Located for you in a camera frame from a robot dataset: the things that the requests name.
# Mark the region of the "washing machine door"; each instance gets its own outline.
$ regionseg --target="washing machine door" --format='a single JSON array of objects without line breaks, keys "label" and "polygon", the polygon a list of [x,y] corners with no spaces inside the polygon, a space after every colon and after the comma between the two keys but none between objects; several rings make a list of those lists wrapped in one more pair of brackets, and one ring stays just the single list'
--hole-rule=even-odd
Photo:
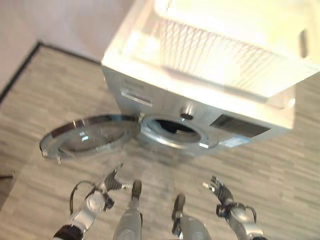
[{"label": "washing machine door", "polygon": [[74,120],[45,135],[40,141],[46,159],[71,159],[112,151],[140,132],[137,118],[129,115],[99,115]]}]

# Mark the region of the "laundry basket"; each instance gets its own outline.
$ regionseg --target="laundry basket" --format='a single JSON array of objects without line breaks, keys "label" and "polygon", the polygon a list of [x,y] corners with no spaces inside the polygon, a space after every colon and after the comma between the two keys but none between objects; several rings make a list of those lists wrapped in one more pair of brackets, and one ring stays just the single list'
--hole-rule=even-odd
[{"label": "laundry basket", "polygon": [[156,0],[162,66],[264,98],[319,72],[298,7],[261,2]]}]

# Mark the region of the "washing machine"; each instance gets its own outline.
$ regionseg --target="washing machine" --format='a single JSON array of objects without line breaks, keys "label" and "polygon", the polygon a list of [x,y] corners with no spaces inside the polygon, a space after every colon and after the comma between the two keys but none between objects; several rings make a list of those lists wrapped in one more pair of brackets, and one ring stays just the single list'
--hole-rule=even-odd
[{"label": "washing machine", "polygon": [[88,116],[52,130],[39,144],[44,158],[61,161],[114,151],[132,139],[159,153],[197,157],[293,128],[294,86],[276,94],[270,92],[272,86],[252,92],[161,64],[153,6],[153,1],[135,1],[101,61],[101,81],[120,112]]}]

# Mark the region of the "wall baseboard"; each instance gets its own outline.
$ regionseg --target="wall baseboard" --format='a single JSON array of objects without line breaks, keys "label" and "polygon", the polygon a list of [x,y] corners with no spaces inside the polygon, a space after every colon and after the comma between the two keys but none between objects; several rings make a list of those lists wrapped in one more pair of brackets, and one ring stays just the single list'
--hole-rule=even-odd
[{"label": "wall baseboard", "polygon": [[19,79],[19,77],[21,76],[22,72],[26,69],[26,67],[28,66],[28,64],[31,62],[33,56],[35,56],[37,54],[37,52],[39,51],[39,49],[41,47],[45,47],[45,48],[49,48],[49,49],[53,49],[56,51],[59,51],[61,53],[64,54],[68,54],[71,55],[73,57],[79,58],[79,59],[83,59],[85,61],[94,63],[94,64],[98,64],[100,65],[99,61],[87,58],[85,56],[79,55],[77,53],[74,53],[72,51],[68,51],[65,50],[63,48],[60,48],[58,46],[54,46],[51,44],[45,44],[41,41],[38,41],[35,46],[33,47],[33,49],[30,51],[29,55],[25,58],[25,60],[22,62],[22,64],[20,65],[20,67],[18,68],[18,70],[15,72],[15,74],[13,75],[13,77],[10,79],[10,81],[6,84],[6,86],[3,88],[2,92],[0,93],[0,106],[3,102],[3,100],[6,98],[7,94],[10,92],[10,90],[12,89],[12,87],[15,85],[15,83],[17,82],[17,80]]}]

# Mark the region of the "metal arm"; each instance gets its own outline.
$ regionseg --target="metal arm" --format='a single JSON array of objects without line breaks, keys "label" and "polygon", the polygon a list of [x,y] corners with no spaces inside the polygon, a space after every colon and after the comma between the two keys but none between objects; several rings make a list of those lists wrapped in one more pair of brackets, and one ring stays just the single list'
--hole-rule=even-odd
[{"label": "metal arm", "polygon": [[[203,183],[202,185],[209,189],[221,202],[217,205],[216,214],[225,218],[238,240],[267,240],[263,237],[262,229],[256,224],[257,215],[253,207],[235,202],[230,190],[215,176],[212,176],[210,184]],[[253,219],[247,209],[252,210]]]},{"label": "metal arm", "polygon": [[[108,195],[108,192],[111,190],[130,188],[130,185],[122,184],[115,179],[118,170],[122,166],[123,163],[119,164],[92,189],[80,205],[79,209],[72,213],[66,224],[56,232],[53,236],[53,240],[82,240],[84,234],[94,223],[98,213],[106,212],[113,207],[114,201]],[[73,198],[75,189],[71,193],[70,200]]]}]

